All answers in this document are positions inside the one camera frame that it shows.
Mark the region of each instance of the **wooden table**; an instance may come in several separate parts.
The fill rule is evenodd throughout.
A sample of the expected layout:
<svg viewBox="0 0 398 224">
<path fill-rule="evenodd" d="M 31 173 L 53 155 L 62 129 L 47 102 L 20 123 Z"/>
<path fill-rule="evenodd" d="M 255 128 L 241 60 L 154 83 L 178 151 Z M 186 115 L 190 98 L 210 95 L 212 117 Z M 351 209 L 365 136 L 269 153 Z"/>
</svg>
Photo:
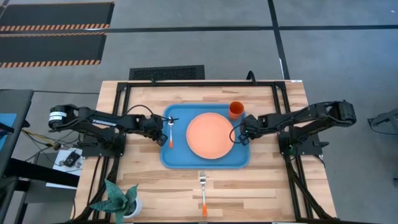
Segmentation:
<svg viewBox="0 0 398 224">
<path fill-rule="evenodd" d="M 117 84 L 117 81 L 103 82 L 97 110 L 112 113 Z M 302 82 L 286 81 L 286 87 L 292 111 L 308 105 Z M 281 93 L 279 94 L 284 111 Z M 143 104 L 155 114 L 163 114 L 164 109 L 174 103 L 230 103 L 233 100 L 243 102 L 247 114 L 258 116 L 275 113 L 272 90 L 266 86 L 134 87 L 131 90 L 128 108 Z M 149 115 L 144 108 L 134 108 L 131 113 Z M 135 134 L 127 135 L 125 154 L 120 160 L 116 184 L 124 192 L 139 184 L 138 197 L 144 202 L 141 214 L 128 221 L 295 220 L 285 162 L 279 154 L 276 134 L 263 136 L 251 142 L 251 160 L 247 167 L 239 170 L 206 170 L 207 218 L 201 216 L 199 170 L 167 169 L 159 160 L 159 151 L 160 146 L 150 139 Z M 96 160 L 97 158 L 92 157 L 84 161 L 75 198 L 76 215 L 86 207 Z M 309 191 L 326 212 L 335 216 L 323 164 L 313 156 L 302 156 L 302 160 Z M 101 163 L 102 160 L 91 195 L 94 195 L 98 187 Z M 302 216 L 306 217 L 302 194 L 298 189 L 297 192 Z"/>
</svg>

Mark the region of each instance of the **orange plate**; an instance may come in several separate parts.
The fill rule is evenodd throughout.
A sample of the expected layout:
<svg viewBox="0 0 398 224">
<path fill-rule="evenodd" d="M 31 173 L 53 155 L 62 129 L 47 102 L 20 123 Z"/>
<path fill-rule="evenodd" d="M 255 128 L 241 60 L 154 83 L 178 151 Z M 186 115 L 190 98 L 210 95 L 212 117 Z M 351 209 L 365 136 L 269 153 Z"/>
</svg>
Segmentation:
<svg viewBox="0 0 398 224">
<path fill-rule="evenodd" d="M 225 156 L 233 146 L 229 139 L 232 124 L 222 115 L 204 113 L 194 118 L 188 125 L 187 141 L 191 150 L 205 159 Z M 235 132 L 231 134 L 235 141 Z"/>
</svg>

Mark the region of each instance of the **blue object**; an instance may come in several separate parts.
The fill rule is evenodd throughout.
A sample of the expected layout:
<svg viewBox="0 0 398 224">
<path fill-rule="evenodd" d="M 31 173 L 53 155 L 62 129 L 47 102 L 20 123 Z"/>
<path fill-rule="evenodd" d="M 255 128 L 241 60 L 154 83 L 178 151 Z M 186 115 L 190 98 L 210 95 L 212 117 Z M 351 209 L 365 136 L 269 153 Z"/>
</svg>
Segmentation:
<svg viewBox="0 0 398 224">
<path fill-rule="evenodd" d="M 0 113 L 0 122 L 12 127 L 14 124 L 15 118 L 17 117 L 17 114 L 2 114 Z M 2 149 L 2 145 L 6 142 L 7 134 L 3 137 L 0 137 L 0 151 Z"/>
<path fill-rule="evenodd" d="M 167 142 L 160 150 L 160 160 L 163 165 L 170 169 L 239 169 L 245 167 L 250 160 L 249 145 L 234 144 L 227 155 L 218 159 L 205 159 L 196 155 L 188 146 L 187 128 L 190 122 L 203 113 L 218 113 L 227 118 L 232 126 L 237 126 L 246 116 L 244 113 L 241 119 L 230 120 L 228 118 L 228 104 L 174 104 L 164 111 L 164 116 L 168 118 L 178 118 L 172 127 L 173 148 L 169 148 Z M 165 123 L 163 133 L 170 140 L 170 126 Z M 235 141 L 240 135 L 239 128 L 235 129 Z"/>
</svg>

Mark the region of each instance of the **white pot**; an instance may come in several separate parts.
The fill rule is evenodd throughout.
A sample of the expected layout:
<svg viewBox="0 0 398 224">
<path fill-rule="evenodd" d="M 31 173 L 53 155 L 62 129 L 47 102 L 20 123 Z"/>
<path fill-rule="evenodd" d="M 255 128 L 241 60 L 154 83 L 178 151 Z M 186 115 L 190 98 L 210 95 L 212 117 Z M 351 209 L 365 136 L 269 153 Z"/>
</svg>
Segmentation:
<svg viewBox="0 0 398 224">
<path fill-rule="evenodd" d="M 142 210 L 142 200 L 139 198 L 136 198 L 136 209 L 133 213 L 131 213 L 130 215 L 125 215 L 123 216 L 123 218 L 127 219 L 127 218 L 131 218 L 131 217 L 136 217 Z"/>
</svg>

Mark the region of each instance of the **black floor mat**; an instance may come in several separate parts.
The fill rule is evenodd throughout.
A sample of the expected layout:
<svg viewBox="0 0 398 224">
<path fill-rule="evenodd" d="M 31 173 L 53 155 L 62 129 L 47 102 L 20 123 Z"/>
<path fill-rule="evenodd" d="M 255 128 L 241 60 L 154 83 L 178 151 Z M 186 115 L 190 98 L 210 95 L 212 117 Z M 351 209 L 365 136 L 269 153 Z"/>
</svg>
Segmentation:
<svg viewBox="0 0 398 224">
<path fill-rule="evenodd" d="M 130 68 L 129 80 L 204 80 L 204 65 Z"/>
<path fill-rule="evenodd" d="M 108 28 L 113 2 L 8 5 L 0 31 Z"/>
<path fill-rule="evenodd" d="M 104 32 L 0 35 L 0 67 L 97 65 L 105 40 Z"/>
</svg>

